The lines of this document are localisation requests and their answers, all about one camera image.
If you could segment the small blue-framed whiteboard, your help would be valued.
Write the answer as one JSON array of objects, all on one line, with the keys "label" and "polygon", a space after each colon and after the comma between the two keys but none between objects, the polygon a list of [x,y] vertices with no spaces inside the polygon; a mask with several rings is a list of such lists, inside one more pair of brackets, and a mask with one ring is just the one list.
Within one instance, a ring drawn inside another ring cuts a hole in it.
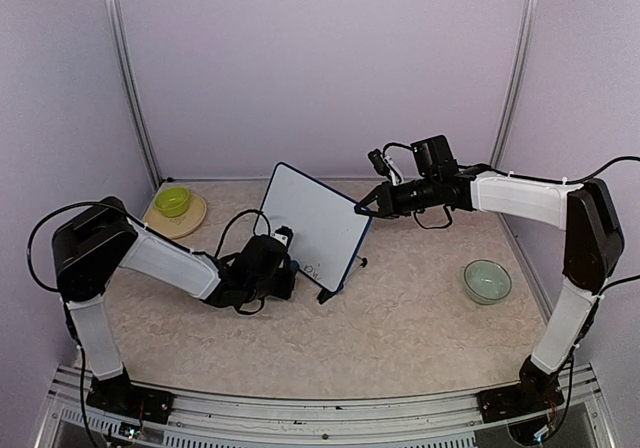
[{"label": "small blue-framed whiteboard", "polygon": [[372,224],[354,212],[356,202],[299,169],[276,164],[255,222],[258,234],[288,226],[294,238],[288,250],[300,271],[321,289],[337,290]]}]

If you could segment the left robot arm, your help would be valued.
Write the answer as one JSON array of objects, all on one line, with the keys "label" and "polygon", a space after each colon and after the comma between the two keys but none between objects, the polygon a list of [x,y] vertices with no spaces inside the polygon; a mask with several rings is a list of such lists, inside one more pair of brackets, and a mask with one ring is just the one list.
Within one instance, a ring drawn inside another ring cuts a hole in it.
[{"label": "left robot arm", "polygon": [[120,199],[81,204],[54,231],[56,288],[92,372],[92,389],[121,413],[140,392],[131,383],[110,324],[106,290],[120,272],[175,288],[216,309],[251,315],[269,298],[291,297],[297,264],[289,254],[293,230],[282,225],[254,234],[230,254],[187,248],[130,215]]}]

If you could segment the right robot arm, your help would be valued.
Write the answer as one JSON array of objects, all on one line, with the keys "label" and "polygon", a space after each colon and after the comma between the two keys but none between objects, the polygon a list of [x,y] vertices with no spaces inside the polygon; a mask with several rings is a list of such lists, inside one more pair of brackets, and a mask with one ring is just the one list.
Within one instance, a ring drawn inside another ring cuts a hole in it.
[{"label": "right robot arm", "polygon": [[594,321],[625,241],[607,184],[590,177],[548,181],[501,172],[488,164],[461,165],[443,135],[414,142],[418,178],[404,181],[385,150],[368,159],[384,182],[355,205],[359,215],[378,219],[415,217],[432,207],[445,212],[511,215],[553,226],[564,233],[562,288],[542,338],[523,362],[511,401],[535,410],[551,392],[559,371]]}]

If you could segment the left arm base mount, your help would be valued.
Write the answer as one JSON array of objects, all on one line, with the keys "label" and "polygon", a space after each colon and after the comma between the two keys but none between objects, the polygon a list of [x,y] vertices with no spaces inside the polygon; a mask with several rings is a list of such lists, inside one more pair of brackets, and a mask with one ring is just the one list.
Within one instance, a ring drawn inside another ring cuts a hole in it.
[{"label": "left arm base mount", "polygon": [[93,378],[86,397],[91,408],[161,425],[168,423],[173,401],[174,395],[169,391],[136,385],[124,377]]}]

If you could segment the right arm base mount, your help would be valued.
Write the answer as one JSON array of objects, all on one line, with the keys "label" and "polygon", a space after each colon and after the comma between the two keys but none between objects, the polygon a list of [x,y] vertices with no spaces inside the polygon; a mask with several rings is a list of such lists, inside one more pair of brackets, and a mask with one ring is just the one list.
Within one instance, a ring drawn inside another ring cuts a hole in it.
[{"label": "right arm base mount", "polygon": [[503,421],[562,405],[565,401],[556,379],[523,378],[516,384],[482,390],[477,401],[484,423]]}]

